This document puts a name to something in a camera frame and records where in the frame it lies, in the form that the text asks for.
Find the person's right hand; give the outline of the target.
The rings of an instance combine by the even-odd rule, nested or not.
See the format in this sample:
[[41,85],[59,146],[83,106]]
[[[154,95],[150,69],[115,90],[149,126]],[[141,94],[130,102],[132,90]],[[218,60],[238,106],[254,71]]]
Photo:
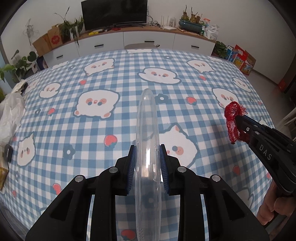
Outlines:
[[293,198],[277,197],[277,185],[272,183],[264,197],[264,201],[260,206],[257,219],[262,225],[266,225],[274,218],[274,213],[290,217],[295,209],[295,200]]

